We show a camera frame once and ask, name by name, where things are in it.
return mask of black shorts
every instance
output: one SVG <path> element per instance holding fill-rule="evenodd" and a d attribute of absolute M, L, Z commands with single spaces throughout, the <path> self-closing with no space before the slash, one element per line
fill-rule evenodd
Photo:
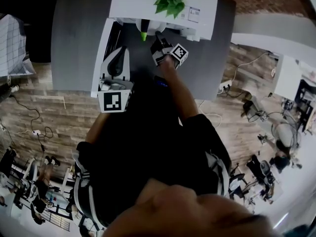
<path fill-rule="evenodd" d="M 48 191 L 48 186 L 43 181 L 36 181 L 34 183 L 39 190 L 39 197 L 46 199 L 46 193 Z"/>

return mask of hand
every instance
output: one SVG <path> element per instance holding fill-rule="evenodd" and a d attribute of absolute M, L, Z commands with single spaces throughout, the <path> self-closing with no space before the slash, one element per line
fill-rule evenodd
<path fill-rule="evenodd" d="M 172 59 L 170 54 L 167 54 L 163 61 L 159 63 L 159 66 L 161 69 L 163 70 L 175 70 L 175 64 L 174 64 L 174 60 Z"/>

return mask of gray tabletop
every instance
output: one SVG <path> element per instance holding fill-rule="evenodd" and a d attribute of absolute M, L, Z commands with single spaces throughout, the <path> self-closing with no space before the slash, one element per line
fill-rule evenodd
<path fill-rule="evenodd" d="M 52 32 L 52 77 L 57 90 L 90 91 L 99 41 L 111 0 L 58 0 Z M 214 100 L 221 82 L 233 32 L 236 4 L 218 0 L 211 41 L 188 41 L 170 30 L 168 41 L 180 43 L 189 57 L 179 68 L 184 83 L 197 99 Z M 134 25 L 124 25 L 119 46 L 130 50 L 131 70 L 155 69 L 150 46 L 155 37 L 142 42 Z"/>

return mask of wooden floor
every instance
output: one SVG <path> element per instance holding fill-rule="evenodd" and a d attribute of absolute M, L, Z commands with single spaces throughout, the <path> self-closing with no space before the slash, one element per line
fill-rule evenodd
<path fill-rule="evenodd" d="M 239 64 L 254 60 L 263 51 L 251 47 L 238 47 L 231 45 L 231 51 L 227 61 L 227 68 L 223 81 L 232 79 L 236 67 Z M 276 61 L 267 55 L 258 62 L 243 68 L 252 71 L 256 75 L 272 80 L 271 70 L 275 67 Z M 77 144 L 84 140 L 89 128 L 99 114 L 99 104 L 97 99 L 90 98 L 89 92 L 80 91 L 55 91 L 52 90 L 51 69 L 49 65 L 35 65 L 36 75 L 24 77 L 12 77 L 13 84 L 19 84 L 20 90 L 14 95 L 17 100 L 28 108 L 36 108 L 40 113 L 40 118 L 33 122 L 33 129 L 38 129 L 44 133 L 44 127 L 49 126 L 53 131 L 53 138 L 41 139 L 45 146 L 45 153 L 54 155 L 60 159 L 62 165 L 54 172 L 55 177 L 64 176 L 68 166 L 73 164 L 72 151 Z M 255 81 L 237 73 L 233 83 L 231 95 L 238 95 L 242 89 L 250 91 L 259 99 L 263 99 L 263 104 L 267 111 L 280 111 L 281 98 L 267 98 L 270 90 Z M 273 155 L 269 146 L 261 147 L 257 139 L 259 133 L 263 133 L 256 123 L 248 123 L 246 118 L 241 118 L 242 105 L 240 98 L 231 98 L 226 94 L 219 95 L 213 103 L 205 101 L 201 106 L 204 113 L 216 113 L 222 115 L 223 121 L 218 131 L 233 163 L 239 162 L 244 165 L 254 153 L 259 150 L 267 158 Z M 21 155 L 18 160 L 20 165 L 24 165 L 31 157 L 41 160 L 42 151 L 38 138 L 30 132 L 31 119 L 37 118 L 36 111 L 29 111 L 18 105 L 13 98 L 9 98 L 0 104 L 0 118 L 3 125 L 9 130 L 13 142 L 8 132 L 0 131 L 0 157 L 4 149 L 12 146 Z M 218 125 L 219 117 L 209 115 L 208 118 L 214 126 Z"/>

